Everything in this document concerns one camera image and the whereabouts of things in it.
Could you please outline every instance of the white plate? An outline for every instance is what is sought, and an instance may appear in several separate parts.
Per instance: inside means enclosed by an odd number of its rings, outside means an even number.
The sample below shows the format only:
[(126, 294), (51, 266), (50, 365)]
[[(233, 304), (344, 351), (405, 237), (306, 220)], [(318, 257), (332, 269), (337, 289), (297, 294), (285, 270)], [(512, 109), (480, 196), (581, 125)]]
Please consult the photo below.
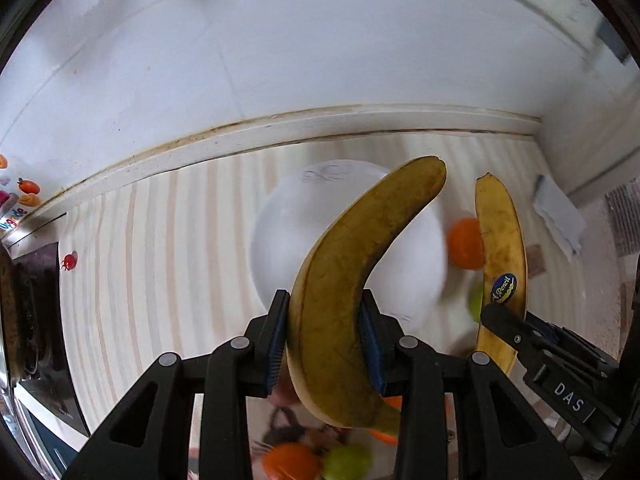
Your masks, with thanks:
[[(284, 178), (269, 195), (254, 227), (252, 278), (265, 308), (278, 288), (291, 291), (316, 240), (389, 170), (360, 160), (329, 160)], [(431, 203), (392, 243), (367, 287), (380, 310), (415, 332), (438, 301), (447, 269), (437, 204)]]

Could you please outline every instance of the green apple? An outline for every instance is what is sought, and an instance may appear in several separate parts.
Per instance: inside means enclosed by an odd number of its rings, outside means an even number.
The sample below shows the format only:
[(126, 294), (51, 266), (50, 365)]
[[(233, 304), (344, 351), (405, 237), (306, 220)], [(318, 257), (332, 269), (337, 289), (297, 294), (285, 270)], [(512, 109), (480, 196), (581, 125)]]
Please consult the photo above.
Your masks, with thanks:
[(469, 314), (476, 323), (480, 323), (480, 310), (482, 309), (482, 291), (484, 285), (482, 282), (474, 283), (469, 289), (468, 303)]
[(359, 444), (332, 449), (322, 459), (322, 476), (326, 480), (360, 480), (371, 468), (371, 452)]

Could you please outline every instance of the banana peel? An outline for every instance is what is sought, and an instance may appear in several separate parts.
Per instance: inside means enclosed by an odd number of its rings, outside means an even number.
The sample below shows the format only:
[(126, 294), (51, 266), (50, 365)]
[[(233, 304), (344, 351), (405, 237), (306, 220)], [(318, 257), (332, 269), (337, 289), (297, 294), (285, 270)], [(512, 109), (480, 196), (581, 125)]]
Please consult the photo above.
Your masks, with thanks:
[[(509, 192), (490, 173), (476, 181), (476, 216), (484, 247), (482, 307), (491, 302), (496, 280), (509, 272), (516, 277), (516, 290), (505, 308), (524, 319), (527, 313), (527, 258), (522, 231)], [(488, 354), (509, 375), (516, 351), (482, 325), (478, 330), (476, 350)]]
[(398, 436), (399, 411), (369, 382), (357, 308), (373, 267), (445, 180), (436, 156), (409, 161), (356, 200), (303, 262), (289, 302), (287, 359), (298, 397), (320, 420)]

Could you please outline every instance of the white napkin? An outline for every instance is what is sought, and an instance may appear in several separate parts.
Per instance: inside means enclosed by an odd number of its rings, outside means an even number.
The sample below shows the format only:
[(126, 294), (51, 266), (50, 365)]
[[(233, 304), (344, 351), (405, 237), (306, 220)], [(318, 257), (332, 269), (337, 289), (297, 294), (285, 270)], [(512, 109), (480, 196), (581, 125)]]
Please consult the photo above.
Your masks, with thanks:
[(533, 195), (533, 209), (568, 259), (580, 254), (580, 235), (587, 227), (584, 218), (553, 179), (540, 175)]

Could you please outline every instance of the screw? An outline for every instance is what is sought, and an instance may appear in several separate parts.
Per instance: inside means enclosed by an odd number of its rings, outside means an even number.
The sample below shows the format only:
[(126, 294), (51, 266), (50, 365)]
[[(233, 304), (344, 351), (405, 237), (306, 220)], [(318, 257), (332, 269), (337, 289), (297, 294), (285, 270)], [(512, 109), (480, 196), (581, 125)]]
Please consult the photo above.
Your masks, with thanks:
[(250, 341), (241, 335), (231, 340), (231, 348), (235, 348), (236, 350), (242, 350), (243, 348), (247, 348), (249, 346), (249, 343)]
[(412, 335), (403, 335), (398, 341), (398, 344), (402, 348), (415, 348), (418, 346), (418, 340)]
[(473, 354), (471, 354), (471, 360), (477, 365), (484, 366), (489, 364), (491, 359), (489, 359), (489, 356), (484, 352), (473, 352)]
[(174, 365), (177, 360), (178, 360), (178, 356), (173, 352), (166, 352), (158, 358), (158, 362), (160, 363), (160, 366)]

